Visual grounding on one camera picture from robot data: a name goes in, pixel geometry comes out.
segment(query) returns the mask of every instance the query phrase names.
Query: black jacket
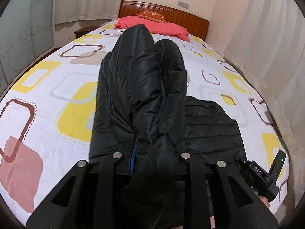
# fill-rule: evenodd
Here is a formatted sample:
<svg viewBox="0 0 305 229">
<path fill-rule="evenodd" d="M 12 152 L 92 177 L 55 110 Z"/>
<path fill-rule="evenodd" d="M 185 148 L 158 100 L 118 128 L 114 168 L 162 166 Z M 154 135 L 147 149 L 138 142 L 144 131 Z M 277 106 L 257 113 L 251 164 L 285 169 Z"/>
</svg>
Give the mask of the black jacket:
<svg viewBox="0 0 305 229">
<path fill-rule="evenodd" d="M 240 131 L 215 102 L 186 96 L 187 72 L 178 46 L 154 43 L 144 25 L 127 29 L 103 59 L 90 162 L 119 151 L 136 133 L 135 172 L 120 195 L 125 228 L 183 223 L 183 184 L 175 183 L 177 145 L 204 162 L 224 160 L 239 171 Z"/>
</svg>

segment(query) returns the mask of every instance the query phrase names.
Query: nightstand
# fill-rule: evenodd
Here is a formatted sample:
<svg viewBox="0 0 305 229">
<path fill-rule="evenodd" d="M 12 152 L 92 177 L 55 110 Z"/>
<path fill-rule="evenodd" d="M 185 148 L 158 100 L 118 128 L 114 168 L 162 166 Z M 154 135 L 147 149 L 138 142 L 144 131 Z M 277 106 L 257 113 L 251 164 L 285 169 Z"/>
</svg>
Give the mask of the nightstand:
<svg viewBox="0 0 305 229">
<path fill-rule="evenodd" d="M 90 33 L 92 32 L 93 30 L 95 29 L 98 29 L 99 27 L 84 27 L 84 28 L 81 28 L 77 31 L 75 31 L 75 39 L 78 39 L 80 37 L 82 37 L 83 35 L 87 34 L 87 33 Z"/>
</svg>

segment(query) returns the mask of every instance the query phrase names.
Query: wall switch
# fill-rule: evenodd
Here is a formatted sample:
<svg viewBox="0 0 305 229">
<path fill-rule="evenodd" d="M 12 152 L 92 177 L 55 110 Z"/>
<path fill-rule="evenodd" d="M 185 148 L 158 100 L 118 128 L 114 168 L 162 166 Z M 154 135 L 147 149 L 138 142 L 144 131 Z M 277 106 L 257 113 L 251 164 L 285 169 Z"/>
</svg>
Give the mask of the wall switch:
<svg viewBox="0 0 305 229">
<path fill-rule="evenodd" d="M 184 8 L 186 8 L 186 9 L 189 8 L 189 5 L 188 5 L 187 3 L 184 3 L 184 2 L 178 2 L 178 6 L 179 6 L 179 7 L 184 7 Z"/>
</svg>

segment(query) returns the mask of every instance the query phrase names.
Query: wooden headboard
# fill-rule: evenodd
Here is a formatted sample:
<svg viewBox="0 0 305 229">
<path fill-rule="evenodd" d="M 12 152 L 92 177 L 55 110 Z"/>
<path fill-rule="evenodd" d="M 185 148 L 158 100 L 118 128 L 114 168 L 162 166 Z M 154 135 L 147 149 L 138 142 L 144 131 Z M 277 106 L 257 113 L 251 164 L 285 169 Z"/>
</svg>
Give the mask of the wooden headboard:
<svg viewBox="0 0 305 229">
<path fill-rule="evenodd" d="M 171 7 L 153 3 L 123 1 L 119 12 L 119 18 L 136 15 L 144 10 L 150 10 L 162 14 L 167 22 L 172 22 L 182 26 L 186 28 L 190 34 L 203 40 L 206 38 L 209 26 L 208 20 Z"/>
</svg>

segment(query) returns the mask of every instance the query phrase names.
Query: bed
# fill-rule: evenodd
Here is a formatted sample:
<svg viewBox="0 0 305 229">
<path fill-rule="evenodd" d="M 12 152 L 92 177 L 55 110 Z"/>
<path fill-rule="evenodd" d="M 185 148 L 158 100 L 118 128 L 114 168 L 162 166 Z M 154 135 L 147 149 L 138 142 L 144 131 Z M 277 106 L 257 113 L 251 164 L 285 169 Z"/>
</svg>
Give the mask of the bed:
<svg viewBox="0 0 305 229">
<path fill-rule="evenodd" d="M 161 13 L 190 32 L 190 42 L 152 37 L 155 42 L 171 39 L 179 46 L 188 71 L 187 95 L 221 105 L 238 122 L 247 158 L 269 170 L 278 149 L 286 151 L 275 122 L 255 89 L 204 41 L 209 22 L 177 9 L 131 1 L 122 3 L 119 17 L 143 10 Z M 115 23 L 39 62 L 0 102 L 0 194 L 23 225 L 68 170 L 88 159 L 100 63 L 124 31 L 114 29 Z M 280 192 L 271 202 L 272 213 L 287 194 L 288 161 L 287 157 L 277 181 Z"/>
</svg>

